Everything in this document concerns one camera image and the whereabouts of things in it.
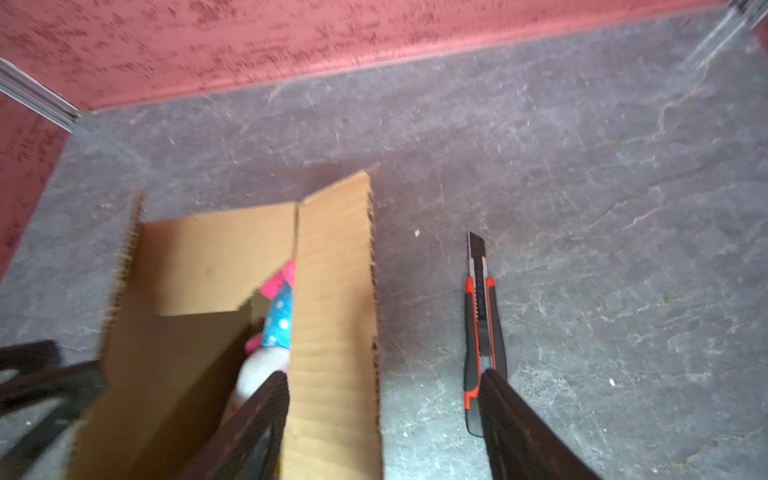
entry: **gray marble surface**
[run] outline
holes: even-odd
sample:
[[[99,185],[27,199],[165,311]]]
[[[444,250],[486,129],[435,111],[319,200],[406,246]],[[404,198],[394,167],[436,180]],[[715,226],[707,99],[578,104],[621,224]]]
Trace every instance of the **gray marble surface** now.
[[[768,58],[719,14],[82,118],[4,281],[0,341],[96,354],[147,219],[375,189],[387,478],[489,478],[462,411],[465,231],[509,380],[604,478],[765,478]],[[39,411],[0,424],[9,445]],[[68,439],[29,478],[54,478]]]

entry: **open cardboard box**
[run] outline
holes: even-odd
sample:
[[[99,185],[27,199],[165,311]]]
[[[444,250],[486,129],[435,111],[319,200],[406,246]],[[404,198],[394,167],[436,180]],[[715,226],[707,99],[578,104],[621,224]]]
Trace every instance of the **open cardboard box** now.
[[[107,318],[107,388],[67,478],[171,478],[216,432],[254,293],[296,258],[280,477],[381,478],[370,179],[300,204],[138,222]]]

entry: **red wall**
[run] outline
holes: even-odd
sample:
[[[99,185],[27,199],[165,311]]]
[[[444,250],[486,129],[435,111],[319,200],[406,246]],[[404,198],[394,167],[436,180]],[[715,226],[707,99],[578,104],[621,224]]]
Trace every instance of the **red wall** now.
[[[0,94],[0,280],[68,136]]]
[[[4,0],[0,57],[83,109],[592,28],[722,0]]]

